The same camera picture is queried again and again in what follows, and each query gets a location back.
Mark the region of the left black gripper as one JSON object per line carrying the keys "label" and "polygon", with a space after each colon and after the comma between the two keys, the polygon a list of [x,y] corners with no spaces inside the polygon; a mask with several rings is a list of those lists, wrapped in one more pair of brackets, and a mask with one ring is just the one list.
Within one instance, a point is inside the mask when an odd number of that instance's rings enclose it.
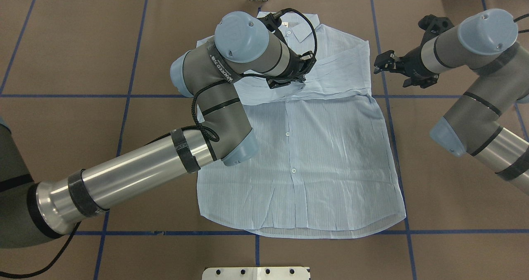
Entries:
{"label": "left black gripper", "polygon": [[271,89],[281,88],[296,83],[304,83],[305,75],[310,73],[316,62],[316,54],[312,51],[302,55],[289,52],[289,62],[283,72],[271,77]]}

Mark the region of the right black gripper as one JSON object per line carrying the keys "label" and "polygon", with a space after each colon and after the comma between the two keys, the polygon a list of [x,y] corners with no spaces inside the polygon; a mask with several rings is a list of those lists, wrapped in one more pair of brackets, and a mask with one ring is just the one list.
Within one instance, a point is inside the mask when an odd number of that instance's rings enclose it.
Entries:
{"label": "right black gripper", "polygon": [[374,74],[382,72],[397,73],[398,71],[408,77],[403,83],[403,88],[410,86],[428,88],[433,86],[438,82],[439,75],[426,68],[421,58],[421,52],[421,49],[413,49],[405,56],[399,57],[399,60],[394,50],[383,52],[375,58]]}

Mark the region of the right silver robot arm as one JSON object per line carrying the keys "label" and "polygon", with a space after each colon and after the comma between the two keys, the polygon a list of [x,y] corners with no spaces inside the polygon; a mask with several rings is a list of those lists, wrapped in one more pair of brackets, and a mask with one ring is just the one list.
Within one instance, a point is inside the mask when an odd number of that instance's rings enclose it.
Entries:
{"label": "right silver robot arm", "polygon": [[527,49],[517,41],[518,18],[504,9],[488,9],[453,25],[427,15],[418,26],[421,44],[402,57],[389,50],[376,56],[374,73],[406,77],[403,86],[428,88],[439,76],[467,66],[477,79],[429,132],[450,154],[469,154],[499,178],[529,191],[528,141],[498,123],[515,103],[528,102]]}

